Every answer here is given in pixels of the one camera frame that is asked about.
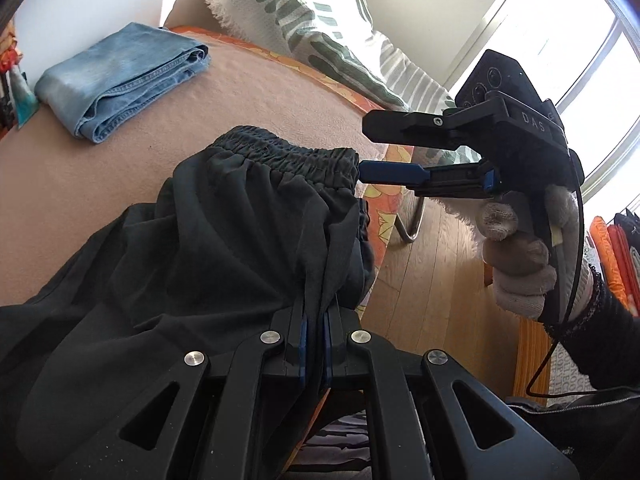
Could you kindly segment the black right sleeve forearm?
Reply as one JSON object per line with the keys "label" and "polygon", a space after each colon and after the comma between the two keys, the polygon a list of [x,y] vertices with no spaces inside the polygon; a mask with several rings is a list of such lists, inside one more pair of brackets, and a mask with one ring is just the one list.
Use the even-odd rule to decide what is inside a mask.
{"label": "black right sleeve forearm", "polygon": [[591,387],[639,385],[639,320],[608,290],[597,270],[582,265],[574,309],[565,328],[547,324]]}

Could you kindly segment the white gloved right hand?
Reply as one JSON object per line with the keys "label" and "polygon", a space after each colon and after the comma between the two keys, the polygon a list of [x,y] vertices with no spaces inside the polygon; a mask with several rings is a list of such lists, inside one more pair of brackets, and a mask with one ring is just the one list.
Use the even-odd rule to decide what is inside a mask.
{"label": "white gloved right hand", "polygon": [[[579,250],[582,216],[576,198],[562,186],[551,185],[546,189],[544,206],[551,222],[562,233],[565,291],[576,292],[568,317],[574,321],[586,310],[594,282],[586,260],[582,260],[579,271],[575,270],[576,259],[584,255]],[[548,292],[558,281],[558,268],[550,263],[547,246],[540,238],[518,229],[518,215],[509,204],[484,204],[476,215],[476,226],[484,237],[483,259],[494,268],[498,306],[523,318],[539,318]]]}

